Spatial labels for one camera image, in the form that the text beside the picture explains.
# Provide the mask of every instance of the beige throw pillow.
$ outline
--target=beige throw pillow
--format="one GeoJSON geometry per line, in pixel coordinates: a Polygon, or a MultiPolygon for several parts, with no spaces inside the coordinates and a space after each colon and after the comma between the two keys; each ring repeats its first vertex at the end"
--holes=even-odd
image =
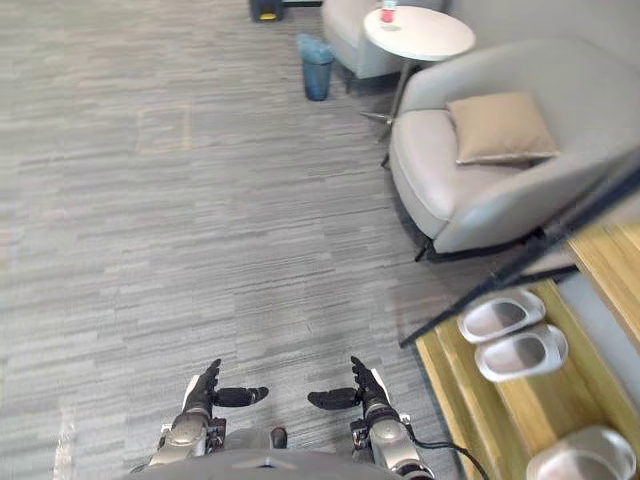
{"type": "Polygon", "coordinates": [[[470,97],[448,107],[458,137],[459,164],[521,163],[558,154],[528,93],[470,97]]]}

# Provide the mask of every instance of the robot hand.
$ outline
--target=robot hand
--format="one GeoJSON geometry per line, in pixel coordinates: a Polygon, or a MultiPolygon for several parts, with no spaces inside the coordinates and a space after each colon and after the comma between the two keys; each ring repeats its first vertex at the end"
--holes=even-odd
{"type": "Polygon", "coordinates": [[[358,389],[339,388],[328,392],[311,392],[307,400],[323,410],[343,410],[360,405],[371,403],[381,403],[389,405],[387,394],[376,380],[373,372],[357,357],[351,357],[353,364],[351,371],[355,374],[355,381],[358,389]]]}

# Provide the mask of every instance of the black bar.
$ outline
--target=black bar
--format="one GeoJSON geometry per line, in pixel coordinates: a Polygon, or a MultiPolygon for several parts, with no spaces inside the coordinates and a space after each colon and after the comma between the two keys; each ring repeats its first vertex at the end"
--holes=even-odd
{"type": "Polygon", "coordinates": [[[565,275],[570,275],[578,271],[578,267],[576,267],[575,265],[568,265],[566,267],[554,268],[551,270],[532,273],[531,275],[521,275],[509,284],[509,288],[517,287],[518,285],[526,285],[527,283],[540,282],[542,280],[546,280],[547,278],[561,278],[565,275]]]}
{"type": "Polygon", "coordinates": [[[282,2],[284,8],[289,7],[320,7],[322,2],[282,2]]]}
{"type": "Polygon", "coordinates": [[[418,337],[434,329],[453,315],[460,313],[464,307],[482,295],[512,284],[518,279],[520,272],[542,258],[553,247],[565,242],[571,235],[638,190],[640,188],[640,152],[634,154],[631,162],[635,166],[625,178],[575,213],[564,225],[560,225],[548,233],[539,243],[532,244],[524,254],[516,258],[512,263],[498,270],[449,308],[402,340],[400,348],[405,348],[410,343],[415,342],[418,337]]]}

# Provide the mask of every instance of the wire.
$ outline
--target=wire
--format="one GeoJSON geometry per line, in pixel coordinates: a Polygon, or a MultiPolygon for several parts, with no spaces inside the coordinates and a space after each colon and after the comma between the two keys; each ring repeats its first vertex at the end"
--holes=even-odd
{"type": "Polygon", "coordinates": [[[471,460],[471,463],[473,463],[473,466],[476,467],[476,469],[478,469],[478,472],[480,472],[480,475],[482,476],[483,480],[489,480],[489,475],[487,475],[487,472],[482,467],[482,464],[473,455],[471,455],[471,452],[466,448],[456,445],[453,442],[431,442],[431,443],[421,442],[416,438],[416,435],[413,432],[413,427],[411,425],[406,425],[406,427],[407,427],[407,431],[409,432],[409,435],[411,436],[411,440],[413,440],[413,443],[415,443],[419,447],[424,448],[426,450],[452,448],[453,450],[460,452],[462,455],[464,455],[469,460],[471,460]]]}

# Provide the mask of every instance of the white slipper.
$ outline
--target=white slipper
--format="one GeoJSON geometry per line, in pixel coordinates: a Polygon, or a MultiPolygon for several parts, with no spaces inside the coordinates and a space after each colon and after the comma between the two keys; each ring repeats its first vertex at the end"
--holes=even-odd
{"type": "Polygon", "coordinates": [[[458,329],[468,342],[487,342],[539,322],[545,314],[544,303],[533,293],[504,290],[468,308],[458,318],[458,329]]]}
{"type": "Polygon", "coordinates": [[[637,459],[629,442],[601,426],[567,435],[533,457],[527,480],[631,480],[637,459]]]}
{"type": "Polygon", "coordinates": [[[553,372],[564,365],[569,344],[556,327],[538,324],[513,335],[480,345],[476,365],[492,382],[506,382],[553,372]]]}

